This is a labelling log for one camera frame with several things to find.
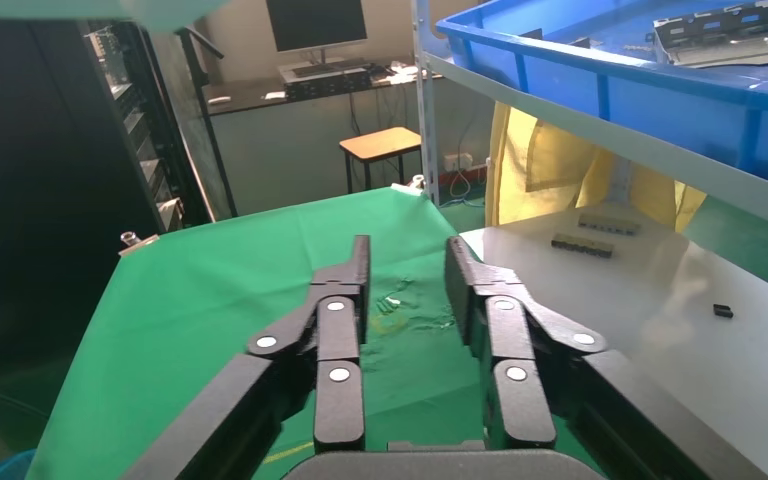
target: metal shelf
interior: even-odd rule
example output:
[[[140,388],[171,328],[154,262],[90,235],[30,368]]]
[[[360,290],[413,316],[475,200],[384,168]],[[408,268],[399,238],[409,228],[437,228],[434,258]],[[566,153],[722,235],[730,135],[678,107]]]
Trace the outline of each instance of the metal shelf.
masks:
[[[655,137],[514,90],[449,60],[427,53],[424,58],[426,68],[449,80],[768,220],[768,180]]]
[[[428,0],[413,0],[415,58],[424,69],[443,75],[493,100],[545,120],[618,156],[651,168],[698,188],[740,209],[768,220],[768,180],[756,177],[703,155],[631,130],[598,117],[509,88],[471,70],[459,67],[440,55],[441,41],[428,28]],[[437,178],[436,134],[433,115],[432,79],[419,83],[420,133],[423,143],[423,174],[427,183]],[[439,203],[436,184],[426,193]]]

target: black chip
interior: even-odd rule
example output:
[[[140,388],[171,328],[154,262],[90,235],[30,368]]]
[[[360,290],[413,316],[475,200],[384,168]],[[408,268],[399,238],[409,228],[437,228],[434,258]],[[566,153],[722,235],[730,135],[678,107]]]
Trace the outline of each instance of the black chip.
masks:
[[[734,312],[731,311],[731,307],[729,307],[728,305],[720,305],[718,303],[715,303],[714,315],[718,317],[732,318],[734,317]]]

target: floor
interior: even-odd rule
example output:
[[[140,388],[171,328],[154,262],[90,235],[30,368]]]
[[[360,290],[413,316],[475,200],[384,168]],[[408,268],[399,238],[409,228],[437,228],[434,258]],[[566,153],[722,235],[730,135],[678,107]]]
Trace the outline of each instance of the floor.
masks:
[[[441,213],[458,232],[484,227],[483,208],[458,204]],[[709,197],[685,235],[768,282],[767,221]],[[33,364],[1,364],[0,392],[51,411],[70,361],[60,355]],[[44,427],[43,419],[0,404],[0,461],[34,448]]]

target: white table surface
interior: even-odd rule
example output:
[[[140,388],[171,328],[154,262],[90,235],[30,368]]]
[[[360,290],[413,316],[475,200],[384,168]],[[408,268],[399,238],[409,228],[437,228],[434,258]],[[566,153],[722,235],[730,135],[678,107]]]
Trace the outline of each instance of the white table surface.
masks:
[[[631,237],[579,228],[584,211],[642,228]],[[612,243],[613,258],[552,248],[555,233]],[[604,335],[768,474],[768,283],[622,206],[461,236],[485,263],[514,269],[538,302]],[[715,316],[714,303],[734,318]]]

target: power outlet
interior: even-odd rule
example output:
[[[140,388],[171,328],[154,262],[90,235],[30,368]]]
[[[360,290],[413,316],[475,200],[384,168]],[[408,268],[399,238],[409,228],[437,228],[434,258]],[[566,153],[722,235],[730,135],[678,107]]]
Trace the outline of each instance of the power outlet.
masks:
[[[469,170],[472,167],[472,155],[462,152],[460,156],[456,153],[443,156],[443,170],[447,172],[456,172],[458,170]]]

